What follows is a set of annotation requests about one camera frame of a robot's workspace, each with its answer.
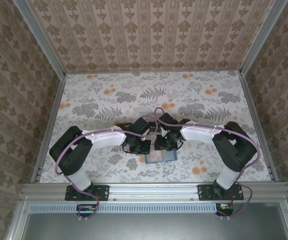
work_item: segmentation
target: black mounting plate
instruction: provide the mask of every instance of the black mounting plate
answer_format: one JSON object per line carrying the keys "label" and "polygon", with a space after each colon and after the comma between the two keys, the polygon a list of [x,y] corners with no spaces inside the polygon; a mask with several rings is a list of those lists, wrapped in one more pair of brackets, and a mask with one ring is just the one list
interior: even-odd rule
{"label": "black mounting plate", "polygon": [[[94,185],[94,189],[90,194],[98,197],[99,201],[108,201],[109,197],[109,185]],[[94,201],[91,196],[82,194],[75,190],[71,185],[66,188],[66,201]]]}
{"label": "black mounting plate", "polygon": [[215,195],[213,184],[201,184],[197,186],[198,198],[200,201],[213,201],[213,200],[220,200],[220,201],[231,201],[232,195],[235,200],[244,200],[243,190],[242,187],[238,184],[234,184],[229,192],[221,197],[218,198]]}

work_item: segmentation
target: robotic arm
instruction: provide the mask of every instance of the robotic arm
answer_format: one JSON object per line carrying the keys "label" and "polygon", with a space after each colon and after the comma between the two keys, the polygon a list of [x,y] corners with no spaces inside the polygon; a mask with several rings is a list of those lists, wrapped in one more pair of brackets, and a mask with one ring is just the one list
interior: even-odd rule
{"label": "robotic arm", "polygon": [[[130,154],[149,154],[151,140],[146,140],[145,136],[151,130],[158,132],[154,144],[155,150],[176,151],[179,149],[178,142],[183,144],[185,140],[200,141],[214,145],[224,162],[220,175],[213,183],[212,191],[215,198],[223,199],[245,165],[256,153],[255,147],[249,141],[237,135],[217,130],[215,127],[209,129],[195,126],[189,119],[178,122],[168,113],[164,113],[159,119],[161,122],[157,126],[154,122],[147,122],[143,118],[139,118],[134,123],[121,123],[92,134],[91,131],[82,131],[77,126],[72,126],[50,149],[50,155],[57,162],[70,142],[83,134],[90,133],[68,148],[60,159],[59,168],[76,187],[82,191],[91,192],[94,185],[86,175],[82,165],[89,152],[93,150],[108,146],[122,146],[123,150]],[[235,122],[230,121],[221,127],[248,137]]]}

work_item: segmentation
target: gray panel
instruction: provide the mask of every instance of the gray panel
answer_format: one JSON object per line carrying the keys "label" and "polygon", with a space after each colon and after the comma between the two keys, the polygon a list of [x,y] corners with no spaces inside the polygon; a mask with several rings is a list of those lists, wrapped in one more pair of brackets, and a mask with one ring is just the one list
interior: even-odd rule
{"label": "gray panel", "polygon": [[230,220],[213,213],[30,214],[25,240],[288,240],[277,203],[252,203]]}

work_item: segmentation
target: wall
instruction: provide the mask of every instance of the wall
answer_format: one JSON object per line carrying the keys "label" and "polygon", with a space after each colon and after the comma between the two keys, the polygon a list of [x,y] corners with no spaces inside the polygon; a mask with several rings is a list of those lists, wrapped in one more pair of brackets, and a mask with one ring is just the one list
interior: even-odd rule
{"label": "wall", "polygon": [[11,0],[0,0],[0,239],[28,183],[58,86]]}
{"label": "wall", "polygon": [[238,69],[273,0],[29,0],[66,72]]}
{"label": "wall", "polygon": [[280,180],[288,181],[288,3],[246,78]]}

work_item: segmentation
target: floral tablecloth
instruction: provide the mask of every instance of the floral tablecloth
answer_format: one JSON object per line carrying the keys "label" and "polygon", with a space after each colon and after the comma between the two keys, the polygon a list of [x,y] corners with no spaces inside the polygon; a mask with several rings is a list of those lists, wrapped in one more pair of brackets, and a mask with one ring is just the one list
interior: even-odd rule
{"label": "floral tablecloth", "polygon": [[[197,71],[67,75],[50,147],[71,126],[109,128],[134,122],[156,107],[178,121],[188,118],[209,125],[235,121],[259,144],[237,72]],[[212,182],[223,167],[215,147],[197,141],[186,141],[177,157],[147,165],[143,156],[115,146],[92,152],[83,167],[95,183]],[[67,182],[55,174],[54,165],[47,155],[41,183]],[[263,157],[240,180],[270,180]]]}

